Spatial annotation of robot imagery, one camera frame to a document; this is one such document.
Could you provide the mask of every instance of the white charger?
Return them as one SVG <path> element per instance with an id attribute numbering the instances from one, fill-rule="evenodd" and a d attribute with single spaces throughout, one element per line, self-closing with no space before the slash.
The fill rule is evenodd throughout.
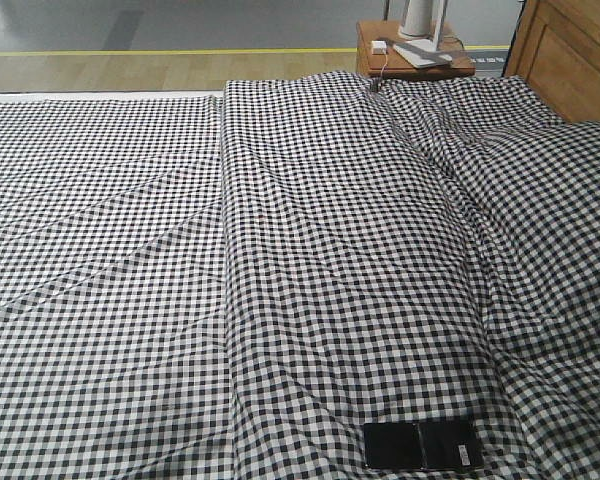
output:
<path id="1" fill-rule="evenodd" d="M 371 40 L 371 54 L 372 55 L 386 55 L 387 53 L 387 42 L 383 40 Z"/>

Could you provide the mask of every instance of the lamp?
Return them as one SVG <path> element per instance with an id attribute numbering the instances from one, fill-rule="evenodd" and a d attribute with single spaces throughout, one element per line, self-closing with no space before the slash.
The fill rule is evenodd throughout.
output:
<path id="1" fill-rule="evenodd" d="M 431 40 L 433 0 L 406 0 L 398 35 L 409 41 L 396 43 L 393 49 L 415 68 L 433 67 L 451 63 L 451 56 L 439 50 L 447 0 L 438 0 L 436 28 Z"/>

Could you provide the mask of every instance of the pillow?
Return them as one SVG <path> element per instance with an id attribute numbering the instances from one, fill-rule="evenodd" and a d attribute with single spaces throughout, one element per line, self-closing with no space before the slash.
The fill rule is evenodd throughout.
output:
<path id="1" fill-rule="evenodd" d="M 381 96 L 408 142 L 446 174 L 458 152 L 485 136 L 564 123 L 520 77 L 392 80 Z"/>
<path id="2" fill-rule="evenodd" d="M 600 317 L 600 124 L 484 138 L 454 172 L 546 315 Z"/>

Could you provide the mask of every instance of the wooden nightstand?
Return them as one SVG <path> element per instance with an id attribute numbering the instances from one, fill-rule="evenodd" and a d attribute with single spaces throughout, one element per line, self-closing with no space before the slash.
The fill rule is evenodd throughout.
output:
<path id="1" fill-rule="evenodd" d="M 384 55 L 371 54 L 371 41 L 384 37 L 395 42 L 404 42 L 398 36 L 399 22 L 363 20 L 358 22 L 358 57 L 356 71 L 367 77 L 379 77 L 385 62 Z M 447 24 L 444 34 L 452 35 Z M 470 77 L 476 71 L 473 63 L 466 55 L 462 44 L 452 38 L 445 38 L 440 45 L 441 50 L 448 52 L 453 58 L 451 65 L 416 69 L 404 58 L 389 47 L 389 63 L 382 74 L 383 78 L 401 78 L 404 80 L 442 80 L 454 77 Z"/>

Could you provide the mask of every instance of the wooden bed frame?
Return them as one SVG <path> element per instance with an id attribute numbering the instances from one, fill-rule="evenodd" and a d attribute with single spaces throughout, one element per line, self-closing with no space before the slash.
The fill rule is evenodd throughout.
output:
<path id="1" fill-rule="evenodd" d="M 527 0 L 505 75 L 567 121 L 600 121 L 600 0 Z"/>

